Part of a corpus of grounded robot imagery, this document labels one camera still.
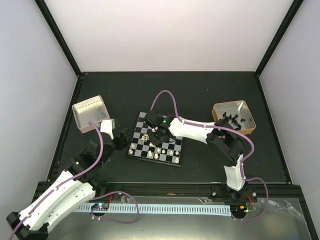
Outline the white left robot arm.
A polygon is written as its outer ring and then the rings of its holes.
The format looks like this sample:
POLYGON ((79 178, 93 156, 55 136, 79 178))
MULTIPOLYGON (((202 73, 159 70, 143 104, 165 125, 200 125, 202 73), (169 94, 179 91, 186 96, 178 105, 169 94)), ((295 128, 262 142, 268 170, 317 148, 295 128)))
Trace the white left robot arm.
POLYGON ((93 198, 103 199, 108 188, 98 172, 114 151, 127 145, 127 129, 116 133, 114 138, 106 132, 92 138, 37 200, 21 212, 13 211, 6 217, 12 229, 10 239, 46 240, 76 208, 93 198))

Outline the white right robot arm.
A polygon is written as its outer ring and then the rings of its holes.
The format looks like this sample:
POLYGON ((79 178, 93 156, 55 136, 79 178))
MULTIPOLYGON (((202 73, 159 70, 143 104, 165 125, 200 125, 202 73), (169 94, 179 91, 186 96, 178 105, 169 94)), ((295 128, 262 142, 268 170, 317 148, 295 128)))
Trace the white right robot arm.
POLYGON ((226 120, 215 122, 190 121, 173 115, 163 117, 153 110, 143 118, 150 130, 147 131, 150 142, 156 146, 173 138, 188 138, 202 142, 224 157, 220 161, 226 175, 226 197, 232 202, 240 201, 246 191, 244 185, 244 142, 226 120))

